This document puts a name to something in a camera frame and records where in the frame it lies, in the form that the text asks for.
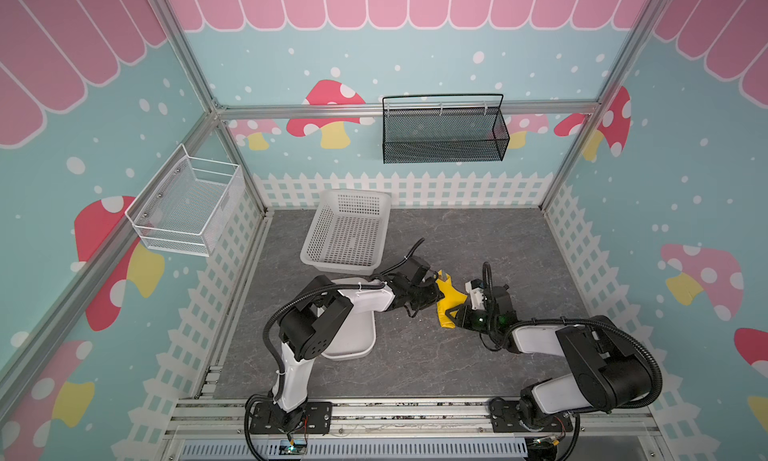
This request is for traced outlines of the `yellow paper napkin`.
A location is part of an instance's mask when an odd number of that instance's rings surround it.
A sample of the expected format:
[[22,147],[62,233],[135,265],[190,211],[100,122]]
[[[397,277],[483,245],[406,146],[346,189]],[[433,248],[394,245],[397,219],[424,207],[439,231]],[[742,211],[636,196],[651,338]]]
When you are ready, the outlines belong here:
[[437,285],[442,294],[442,298],[436,304],[440,326],[446,329],[454,329],[456,324],[449,318],[446,312],[462,305],[466,301],[467,295],[453,286],[451,276],[444,271],[438,272]]

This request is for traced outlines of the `white perforated plastic basket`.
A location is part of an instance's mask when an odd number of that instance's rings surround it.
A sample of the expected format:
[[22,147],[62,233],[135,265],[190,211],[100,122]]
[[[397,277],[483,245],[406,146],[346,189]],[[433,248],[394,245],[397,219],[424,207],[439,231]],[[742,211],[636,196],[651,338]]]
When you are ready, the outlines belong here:
[[372,274],[382,261],[391,205],[383,192],[322,192],[300,260],[326,273]]

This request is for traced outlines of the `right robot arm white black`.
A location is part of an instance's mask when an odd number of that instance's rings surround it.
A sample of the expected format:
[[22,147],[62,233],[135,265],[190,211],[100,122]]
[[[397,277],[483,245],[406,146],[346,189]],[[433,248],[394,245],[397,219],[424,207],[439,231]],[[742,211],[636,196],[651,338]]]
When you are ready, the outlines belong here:
[[663,375],[657,360],[609,318],[521,320],[508,286],[495,284],[488,263],[483,264],[480,278],[465,288],[466,296],[454,301],[455,289],[451,282],[444,283],[444,298],[437,308],[442,326],[477,333],[491,352],[556,356],[569,368],[565,375],[523,388],[515,402],[490,401],[493,417],[536,431],[563,415],[639,409],[661,395]]

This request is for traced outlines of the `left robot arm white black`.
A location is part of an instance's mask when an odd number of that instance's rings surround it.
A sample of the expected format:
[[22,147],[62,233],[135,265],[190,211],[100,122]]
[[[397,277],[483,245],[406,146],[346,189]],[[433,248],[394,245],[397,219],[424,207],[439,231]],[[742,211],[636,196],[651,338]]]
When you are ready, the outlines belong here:
[[266,321],[262,342],[277,365],[266,394],[250,396],[245,426],[251,433],[269,429],[292,434],[310,419],[308,385],[314,361],[336,340],[375,324],[375,315],[403,309],[413,318],[443,298],[439,274],[416,256],[420,238],[394,265],[368,277],[313,278]]

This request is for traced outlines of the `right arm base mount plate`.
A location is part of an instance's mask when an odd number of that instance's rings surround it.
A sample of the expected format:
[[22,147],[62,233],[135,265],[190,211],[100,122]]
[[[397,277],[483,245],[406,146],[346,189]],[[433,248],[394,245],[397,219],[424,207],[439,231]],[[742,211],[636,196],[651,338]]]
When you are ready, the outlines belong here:
[[573,430],[573,422],[563,414],[546,414],[527,399],[492,398],[488,404],[494,433],[546,432],[562,435]]

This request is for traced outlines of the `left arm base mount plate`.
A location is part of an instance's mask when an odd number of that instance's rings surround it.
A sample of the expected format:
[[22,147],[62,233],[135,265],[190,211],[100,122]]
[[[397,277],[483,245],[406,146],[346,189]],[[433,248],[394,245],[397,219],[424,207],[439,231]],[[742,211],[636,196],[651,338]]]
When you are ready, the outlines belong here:
[[308,401],[287,412],[271,401],[257,401],[249,411],[248,432],[326,435],[330,432],[332,410],[331,402]]

